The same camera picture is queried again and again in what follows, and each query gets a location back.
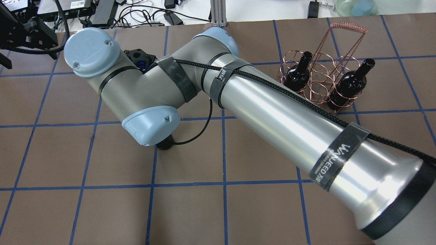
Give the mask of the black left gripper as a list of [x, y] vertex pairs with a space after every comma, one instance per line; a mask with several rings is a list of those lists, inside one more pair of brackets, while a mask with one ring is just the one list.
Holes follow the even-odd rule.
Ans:
[[0, 31], [1, 49], [8, 50], [0, 52], [0, 64], [6, 69], [13, 68], [9, 58], [10, 51], [22, 54], [47, 54], [53, 60], [58, 58], [57, 35], [39, 17], [31, 17], [28, 22], [21, 23], [2, 3]]

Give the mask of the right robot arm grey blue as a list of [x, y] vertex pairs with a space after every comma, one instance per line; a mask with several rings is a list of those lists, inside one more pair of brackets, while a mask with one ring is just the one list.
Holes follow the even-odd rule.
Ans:
[[375, 244], [435, 244], [435, 158], [340, 120], [238, 55], [219, 27], [146, 73], [102, 29], [82, 29], [64, 45], [67, 65], [140, 145], [168, 138], [177, 109], [203, 91], [341, 200]]

